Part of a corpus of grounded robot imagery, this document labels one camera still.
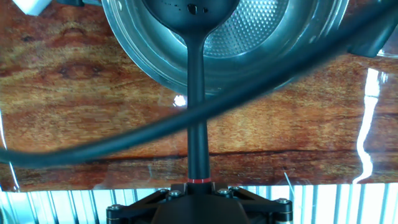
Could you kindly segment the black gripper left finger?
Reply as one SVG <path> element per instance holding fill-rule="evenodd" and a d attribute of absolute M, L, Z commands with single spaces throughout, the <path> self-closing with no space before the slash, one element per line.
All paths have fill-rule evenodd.
<path fill-rule="evenodd" d="M 186 184 L 173 184 L 170 189 L 159 189 L 130 205 L 114 204 L 106 209 L 107 224 L 150 223 L 157 209 L 186 195 Z"/>

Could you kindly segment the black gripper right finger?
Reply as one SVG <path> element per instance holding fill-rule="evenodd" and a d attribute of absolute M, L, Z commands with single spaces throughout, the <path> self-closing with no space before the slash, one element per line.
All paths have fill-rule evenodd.
<path fill-rule="evenodd" d="M 293 224 L 293 203 L 286 198 L 269 200 L 242 187 L 212 183 L 213 195 L 230 198 L 243 207 L 250 223 Z"/>

